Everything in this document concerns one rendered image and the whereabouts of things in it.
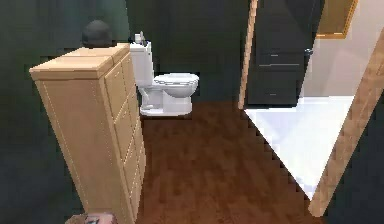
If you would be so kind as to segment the black chest of drawers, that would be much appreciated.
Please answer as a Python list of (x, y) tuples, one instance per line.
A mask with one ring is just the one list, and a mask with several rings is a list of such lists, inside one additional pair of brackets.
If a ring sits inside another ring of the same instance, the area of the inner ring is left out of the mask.
[(258, 0), (247, 109), (298, 103), (325, 0)]

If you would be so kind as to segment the light wood chest of drawers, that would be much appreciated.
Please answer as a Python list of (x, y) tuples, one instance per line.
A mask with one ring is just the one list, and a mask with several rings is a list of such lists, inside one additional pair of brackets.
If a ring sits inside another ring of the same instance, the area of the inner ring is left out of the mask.
[(82, 47), (29, 73), (84, 210), (135, 224), (146, 152), (130, 45)]

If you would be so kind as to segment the white toilet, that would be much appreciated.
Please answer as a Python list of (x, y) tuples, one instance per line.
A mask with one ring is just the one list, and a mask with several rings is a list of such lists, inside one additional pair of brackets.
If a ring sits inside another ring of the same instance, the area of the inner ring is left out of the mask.
[(140, 113), (144, 116), (183, 116), (192, 111), (191, 97), (199, 85), (194, 73), (156, 75), (151, 42), (130, 45), (133, 71), (141, 95)]

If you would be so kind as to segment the small white object on toilet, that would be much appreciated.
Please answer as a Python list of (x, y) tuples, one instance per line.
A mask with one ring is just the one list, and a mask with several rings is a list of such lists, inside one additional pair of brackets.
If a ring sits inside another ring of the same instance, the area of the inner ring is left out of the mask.
[(140, 44), (140, 45), (143, 45), (143, 46), (147, 45), (147, 40), (145, 39), (144, 33), (142, 31), (140, 31), (139, 33), (135, 34), (134, 42), (136, 44)]

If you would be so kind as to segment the dark round object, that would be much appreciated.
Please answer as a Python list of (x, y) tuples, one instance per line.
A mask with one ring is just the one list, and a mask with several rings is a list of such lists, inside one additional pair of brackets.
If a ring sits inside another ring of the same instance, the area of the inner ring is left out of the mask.
[(116, 45), (110, 26), (102, 20), (93, 20), (83, 29), (81, 42), (86, 48), (108, 48)]

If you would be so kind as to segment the pink patterned cloth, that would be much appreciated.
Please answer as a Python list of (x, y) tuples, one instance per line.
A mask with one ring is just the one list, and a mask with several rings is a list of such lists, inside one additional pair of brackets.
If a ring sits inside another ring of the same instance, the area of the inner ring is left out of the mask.
[(64, 224), (118, 224), (111, 213), (84, 213), (73, 215)]

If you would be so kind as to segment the wood framed picture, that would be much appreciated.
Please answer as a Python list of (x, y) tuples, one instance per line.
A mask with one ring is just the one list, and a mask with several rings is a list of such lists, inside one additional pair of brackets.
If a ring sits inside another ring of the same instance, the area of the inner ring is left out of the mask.
[(345, 39), (359, 0), (324, 0), (317, 39)]

